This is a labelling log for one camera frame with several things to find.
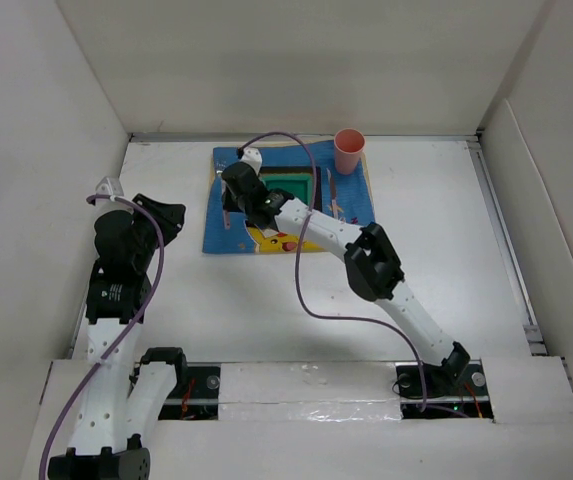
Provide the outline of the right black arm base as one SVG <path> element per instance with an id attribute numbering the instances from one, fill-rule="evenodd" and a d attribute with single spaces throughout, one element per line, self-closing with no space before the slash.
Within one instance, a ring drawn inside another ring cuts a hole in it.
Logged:
<path id="1" fill-rule="evenodd" d="M 424 366 L 424 372 L 427 397 L 426 408 L 421 410 L 424 399 L 417 364 L 395 364 L 396 378 L 391 389 L 400 398 L 403 420 L 494 418 L 488 384 L 480 360 L 469 363 L 454 384 L 439 381 L 429 365 Z"/>

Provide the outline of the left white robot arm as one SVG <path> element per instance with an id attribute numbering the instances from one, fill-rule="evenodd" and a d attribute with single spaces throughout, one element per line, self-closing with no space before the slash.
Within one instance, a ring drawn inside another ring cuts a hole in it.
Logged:
<path id="1" fill-rule="evenodd" d="M 147 479 L 147 447 L 168 396 L 188 387 L 179 347 L 153 347 L 135 356 L 145 311 L 161 278 L 153 260 L 180 233 L 186 208 L 142 194 L 116 203 L 94 223 L 96 260 L 86 297 L 87 360 L 91 367 L 62 408 L 43 448 L 41 479 Z"/>

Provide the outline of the blue Pikachu cloth placemat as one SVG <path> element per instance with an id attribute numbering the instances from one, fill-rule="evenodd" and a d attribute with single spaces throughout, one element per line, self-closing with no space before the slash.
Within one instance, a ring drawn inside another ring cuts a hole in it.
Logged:
<path id="1" fill-rule="evenodd" d="M 316 192 L 317 173 L 321 177 L 321 206 L 316 209 L 332 215 L 331 197 L 327 168 L 334 176 L 337 202 L 341 221 L 348 224 L 367 225 L 375 220 L 370 188 L 364 168 L 359 165 L 350 175 L 342 175 L 335 169 L 334 143 L 331 140 L 312 142 L 309 153 L 297 143 L 261 145 L 256 143 L 245 149 L 245 160 L 257 168 L 264 166 L 311 167 L 313 170 L 313 192 Z M 221 173 L 238 161 L 235 147 L 213 149 L 213 180 L 204 227 L 202 251 L 206 254 L 293 254 L 297 248 L 297 237 L 278 233 L 271 229 L 252 226 L 241 213 L 230 212 L 230 230 L 225 230 L 222 214 L 224 186 Z"/>

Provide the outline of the pink-handled fork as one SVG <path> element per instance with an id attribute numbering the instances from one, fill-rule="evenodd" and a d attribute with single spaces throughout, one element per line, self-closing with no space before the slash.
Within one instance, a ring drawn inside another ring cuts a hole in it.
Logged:
<path id="1" fill-rule="evenodd" d="M 224 228 L 225 230 L 230 230 L 231 228 L 231 223 L 230 223 L 230 212 L 227 208 L 223 208 L 222 209 L 222 214 L 223 214 L 223 224 L 224 224 Z"/>

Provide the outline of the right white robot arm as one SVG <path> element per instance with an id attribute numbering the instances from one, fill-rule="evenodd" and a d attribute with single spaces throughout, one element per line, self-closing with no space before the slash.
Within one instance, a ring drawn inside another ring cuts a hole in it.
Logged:
<path id="1" fill-rule="evenodd" d="M 470 355 L 417 300 L 383 227 L 348 224 L 310 210 L 294 195 L 268 189 L 245 162 L 227 167 L 222 181 L 225 206 L 244 214 L 250 226 L 311 242 L 344 263 L 351 290 L 385 311 L 415 347 L 430 397 L 448 395 L 463 384 Z"/>

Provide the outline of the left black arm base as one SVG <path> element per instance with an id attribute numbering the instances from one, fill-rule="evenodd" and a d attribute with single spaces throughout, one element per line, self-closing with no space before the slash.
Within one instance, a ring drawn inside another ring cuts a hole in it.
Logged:
<path id="1" fill-rule="evenodd" d="M 129 376 L 128 415 L 133 422 L 216 420 L 221 366 L 190 363 L 186 369 L 167 362 L 140 363 Z"/>

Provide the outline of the pink plastic cup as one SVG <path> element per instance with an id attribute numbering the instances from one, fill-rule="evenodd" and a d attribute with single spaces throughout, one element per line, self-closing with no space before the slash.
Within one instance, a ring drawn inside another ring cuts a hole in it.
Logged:
<path id="1" fill-rule="evenodd" d="M 363 134 L 352 128 L 337 132 L 334 136 L 335 169 L 342 175 L 350 175 L 357 168 L 365 146 Z"/>

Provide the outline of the green square plate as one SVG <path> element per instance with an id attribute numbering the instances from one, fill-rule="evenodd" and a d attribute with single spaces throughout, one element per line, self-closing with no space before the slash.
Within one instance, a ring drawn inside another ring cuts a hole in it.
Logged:
<path id="1" fill-rule="evenodd" d="M 321 206 L 321 177 L 316 170 L 316 192 L 313 192 L 313 170 L 311 167 L 264 166 L 259 177 L 268 190 L 280 189 L 294 195 L 306 205 Z"/>

